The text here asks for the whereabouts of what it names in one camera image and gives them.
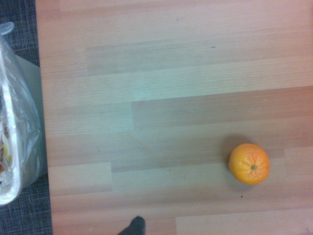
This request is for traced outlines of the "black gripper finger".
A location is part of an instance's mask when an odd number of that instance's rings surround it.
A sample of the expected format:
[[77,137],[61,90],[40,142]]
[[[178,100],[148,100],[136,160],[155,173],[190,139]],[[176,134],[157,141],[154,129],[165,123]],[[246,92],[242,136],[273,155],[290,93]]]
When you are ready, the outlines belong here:
[[132,219],[128,227],[123,229],[118,235],[145,235],[146,222],[141,216],[136,216]]

